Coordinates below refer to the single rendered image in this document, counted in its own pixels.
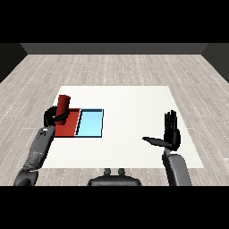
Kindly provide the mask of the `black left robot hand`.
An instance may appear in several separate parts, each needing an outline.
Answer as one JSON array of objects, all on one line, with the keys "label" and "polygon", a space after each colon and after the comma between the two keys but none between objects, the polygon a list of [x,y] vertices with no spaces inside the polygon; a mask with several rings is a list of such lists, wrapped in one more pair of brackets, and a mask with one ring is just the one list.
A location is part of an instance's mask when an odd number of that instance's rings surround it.
[{"label": "black left robot hand", "polygon": [[46,112],[44,113],[44,126],[45,127],[55,126],[57,122],[65,121],[70,114],[70,110],[67,110],[63,114],[56,115],[56,111],[57,111],[57,106],[51,106],[50,108],[46,110]]}]

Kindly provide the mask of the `shallow light blue open box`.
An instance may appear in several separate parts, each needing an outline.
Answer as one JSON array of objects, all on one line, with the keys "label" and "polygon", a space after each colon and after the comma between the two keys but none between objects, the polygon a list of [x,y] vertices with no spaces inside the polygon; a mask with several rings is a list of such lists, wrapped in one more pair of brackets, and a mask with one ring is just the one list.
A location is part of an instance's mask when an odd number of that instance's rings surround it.
[{"label": "shallow light blue open box", "polygon": [[103,109],[81,109],[74,136],[76,138],[101,138],[103,117]]}]

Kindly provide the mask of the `dark grey robot body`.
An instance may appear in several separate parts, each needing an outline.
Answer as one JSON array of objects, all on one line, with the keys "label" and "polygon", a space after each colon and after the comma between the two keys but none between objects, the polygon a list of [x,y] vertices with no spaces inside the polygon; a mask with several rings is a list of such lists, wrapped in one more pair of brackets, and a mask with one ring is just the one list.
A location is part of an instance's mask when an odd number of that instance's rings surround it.
[{"label": "dark grey robot body", "polygon": [[106,168],[102,176],[90,179],[88,186],[141,186],[141,182],[127,176],[123,168],[118,169],[118,175],[111,175],[111,169]]}]

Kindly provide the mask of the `shallow red open box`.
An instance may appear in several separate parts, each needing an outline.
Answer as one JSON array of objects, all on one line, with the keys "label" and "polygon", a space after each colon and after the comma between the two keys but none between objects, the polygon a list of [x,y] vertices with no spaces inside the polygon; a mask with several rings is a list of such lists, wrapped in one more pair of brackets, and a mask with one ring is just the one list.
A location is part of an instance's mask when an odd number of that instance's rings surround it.
[{"label": "shallow red open box", "polygon": [[56,138],[73,138],[75,129],[77,127],[78,118],[80,115],[79,108],[71,108],[70,114],[65,120],[65,124],[55,123],[55,137]]}]

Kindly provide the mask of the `small red can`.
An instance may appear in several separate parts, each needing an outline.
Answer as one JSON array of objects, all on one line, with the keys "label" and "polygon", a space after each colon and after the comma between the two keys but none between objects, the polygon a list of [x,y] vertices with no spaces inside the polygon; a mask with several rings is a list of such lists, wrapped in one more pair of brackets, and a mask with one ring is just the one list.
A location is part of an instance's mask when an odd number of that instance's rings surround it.
[{"label": "small red can", "polygon": [[69,115],[70,97],[66,95],[60,95],[58,98],[57,109],[55,114],[55,124],[65,125],[66,119]]}]

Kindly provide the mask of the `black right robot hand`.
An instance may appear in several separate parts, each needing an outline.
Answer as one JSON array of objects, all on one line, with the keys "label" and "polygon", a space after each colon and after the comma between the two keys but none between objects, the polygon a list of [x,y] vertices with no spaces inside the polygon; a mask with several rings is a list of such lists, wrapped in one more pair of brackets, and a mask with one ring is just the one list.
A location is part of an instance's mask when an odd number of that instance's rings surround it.
[{"label": "black right robot hand", "polygon": [[165,114],[165,131],[162,140],[150,137],[143,137],[142,139],[151,145],[164,147],[171,151],[177,151],[181,145],[181,134],[180,130],[177,128],[176,112],[171,110]]}]

